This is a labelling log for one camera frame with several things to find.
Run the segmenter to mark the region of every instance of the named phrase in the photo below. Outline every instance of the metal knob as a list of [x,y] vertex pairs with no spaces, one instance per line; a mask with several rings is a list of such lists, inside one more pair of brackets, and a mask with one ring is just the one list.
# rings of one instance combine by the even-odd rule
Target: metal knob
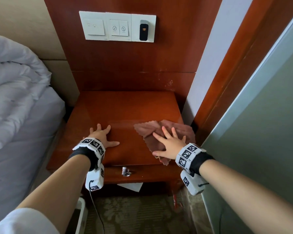
[[131,172],[129,172],[129,169],[126,167],[123,167],[123,171],[121,173],[124,177],[129,177],[131,175]]

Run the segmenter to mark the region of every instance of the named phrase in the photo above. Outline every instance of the bedside table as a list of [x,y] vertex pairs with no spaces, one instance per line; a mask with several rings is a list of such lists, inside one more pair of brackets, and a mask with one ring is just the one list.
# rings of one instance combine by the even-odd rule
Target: bedside table
[[[163,165],[133,127],[136,123],[163,119],[183,123],[172,92],[82,91],[47,170],[54,172],[62,166],[72,148],[89,135],[90,127],[96,130],[100,123],[102,129],[111,125],[107,135],[109,141],[120,142],[105,152],[104,184],[166,182],[172,192],[176,192],[183,185],[181,168],[174,161]],[[130,176],[122,176],[123,166],[132,173]]]

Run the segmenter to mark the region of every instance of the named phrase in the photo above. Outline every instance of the white duvet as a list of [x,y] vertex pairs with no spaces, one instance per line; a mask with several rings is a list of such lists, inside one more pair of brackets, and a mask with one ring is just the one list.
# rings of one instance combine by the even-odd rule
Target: white duvet
[[0,149],[19,131],[50,77],[28,47],[0,36]]

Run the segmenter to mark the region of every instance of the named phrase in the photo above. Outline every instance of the brown cloth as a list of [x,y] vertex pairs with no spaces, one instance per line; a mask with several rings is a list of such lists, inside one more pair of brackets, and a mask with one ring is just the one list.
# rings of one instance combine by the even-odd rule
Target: brown cloth
[[[191,126],[183,125],[174,123],[167,120],[162,120],[160,122],[157,121],[149,121],[145,123],[140,124],[134,124],[133,125],[135,130],[138,132],[139,135],[141,135],[149,148],[151,152],[153,151],[165,151],[165,145],[163,145],[161,142],[159,142],[152,133],[155,132],[161,137],[165,138],[165,135],[162,131],[162,126],[165,126],[167,131],[172,135],[172,127],[175,127],[176,133],[178,135],[179,139],[182,139],[184,135],[186,136],[186,144],[188,143],[195,143],[195,135],[192,130]],[[160,161],[164,165],[168,165],[170,159],[165,157],[159,157]]]

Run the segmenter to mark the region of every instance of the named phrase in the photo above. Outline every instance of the mattress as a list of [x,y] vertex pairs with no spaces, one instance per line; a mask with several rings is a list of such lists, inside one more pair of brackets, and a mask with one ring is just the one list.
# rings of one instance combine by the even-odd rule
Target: mattress
[[13,140],[0,149],[0,220],[27,195],[64,113],[64,102],[47,87]]

